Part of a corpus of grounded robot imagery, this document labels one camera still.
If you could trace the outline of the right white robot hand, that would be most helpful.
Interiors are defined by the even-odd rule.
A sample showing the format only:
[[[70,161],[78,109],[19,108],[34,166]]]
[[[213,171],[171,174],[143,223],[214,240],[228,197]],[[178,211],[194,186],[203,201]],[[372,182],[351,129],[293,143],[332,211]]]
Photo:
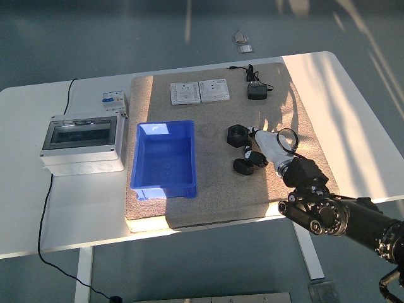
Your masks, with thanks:
[[[278,140],[288,145],[285,138],[277,136],[277,133],[263,131],[255,127],[248,127],[249,136],[253,138],[261,150],[254,151],[252,143],[249,140],[244,149],[244,158],[258,167],[266,167],[269,163],[274,165],[275,170],[281,169],[283,166],[293,160],[287,151],[279,144]]]

